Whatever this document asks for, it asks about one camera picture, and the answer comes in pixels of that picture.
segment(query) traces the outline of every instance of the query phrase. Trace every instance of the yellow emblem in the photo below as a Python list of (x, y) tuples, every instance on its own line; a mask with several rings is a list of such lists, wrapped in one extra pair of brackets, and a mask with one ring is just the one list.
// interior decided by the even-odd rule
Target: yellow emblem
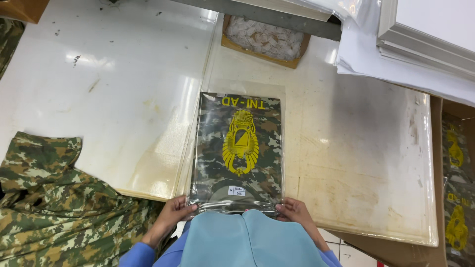
[(464, 208), (460, 205), (454, 207), (454, 212), (446, 227), (446, 238), (456, 250), (463, 250), (467, 244), (468, 227), (465, 225)]
[[(224, 164), (231, 172), (241, 176), (254, 168), (259, 155), (259, 143), (256, 137), (256, 126), (252, 114), (246, 110), (239, 110), (229, 125), (229, 131), (223, 143)], [(234, 168), (234, 158), (245, 158), (247, 167)]]
[(452, 142), (452, 146), (449, 147), (448, 152), (450, 155), (450, 164), (460, 167), (464, 163), (464, 154), (458, 146), (458, 138), (455, 132), (455, 126), (450, 125), (450, 130), (447, 131), (447, 139)]

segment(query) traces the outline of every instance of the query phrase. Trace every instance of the camouflage fabric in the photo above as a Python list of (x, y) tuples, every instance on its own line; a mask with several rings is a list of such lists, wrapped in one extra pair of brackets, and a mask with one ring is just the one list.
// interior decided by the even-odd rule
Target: camouflage fabric
[(25, 27), (13, 19), (0, 19), (0, 79), (7, 69)]
[(442, 136), (444, 176), (449, 181), (472, 183), (475, 176), (470, 163), (461, 120), (443, 113)]
[(13, 138), (0, 167), (1, 266), (117, 265), (152, 226), (164, 203), (74, 168), (80, 151), (80, 138)]
[(447, 181), (444, 213), (448, 264), (475, 266), (475, 186)]
[(275, 215), (282, 198), (280, 100), (201, 93), (189, 203)]

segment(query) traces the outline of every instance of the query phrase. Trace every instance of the cardboard box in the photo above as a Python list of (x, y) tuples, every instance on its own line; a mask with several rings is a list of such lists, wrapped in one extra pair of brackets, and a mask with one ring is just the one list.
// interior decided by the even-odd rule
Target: cardboard box
[(297, 68), (298, 62), (304, 56), (305, 51), (308, 48), (308, 43), (310, 42), (310, 34), (305, 33), (302, 44), (300, 45), (300, 57), (298, 57), (294, 60), (287, 61), (287, 60), (280, 60), (280, 59), (276, 59), (276, 58), (273, 58), (273, 57), (269, 57), (269, 56), (261, 54), (261, 53), (253, 52), (249, 49), (245, 49), (244, 47), (236, 44), (235, 42), (233, 42), (231, 40), (229, 40), (226, 37), (226, 29), (228, 28), (230, 19), (231, 19), (231, 15), (224, 15), (223, 33), (222, 33), (222, 37), (221, 37), (221, 45), (222, 46), (233, 49), (233, 50), (236, 50), (236, 51), (239, 51), (239, 52), (243, 52), (243, 53), (248, 54), (248, 55), (252, 55), (252, 56), (255, 56), (255, 57), (258, 57), (258, 58), (262, 58), (262, 59), (265, 59), (265, 60), (270, 61), (270, 62), (277, 63), (277, 64), (282, 65), (284, 67)]
[(447, 267), (442, 170), (442, 111), (464, 119), (463, 126), (467, 147), (470, 157), (475, 159), (475, 108), (448, 100), (442, 101), (441, 98), (431, 96), (430, 111), (439, 246), (430, 248), (329, 230), (330, 233), (343, 239), (351, 246), (390, 267)]
[(0, 16), (38, 24), (49, 0), (0, 1)]

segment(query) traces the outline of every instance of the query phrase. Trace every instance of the white label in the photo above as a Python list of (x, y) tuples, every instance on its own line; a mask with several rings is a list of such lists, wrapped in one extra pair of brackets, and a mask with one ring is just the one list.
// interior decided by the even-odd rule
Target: white label
[(228, 195), (230, 196), (246, 196), (246, 189), (239, 186), (229, 186)]
[(454, 249), (454, 248), (450, 248), (450, 251), (452, 252), (452, 254), (455, 254), (455, 255), (458, 255), (458, 256), (461, 256), (462, 254), (460, 254), (460, 251)]

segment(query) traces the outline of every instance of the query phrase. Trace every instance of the gray metal bar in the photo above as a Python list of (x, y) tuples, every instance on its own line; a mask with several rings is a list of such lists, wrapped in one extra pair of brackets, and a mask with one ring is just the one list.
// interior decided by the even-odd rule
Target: gray metal bar
[(334, 41), (340, 41), (340, 25), (304, 18), (232, 0), (172, 0), (207, 10), (251, 19), (286, 29), (293, 29)]

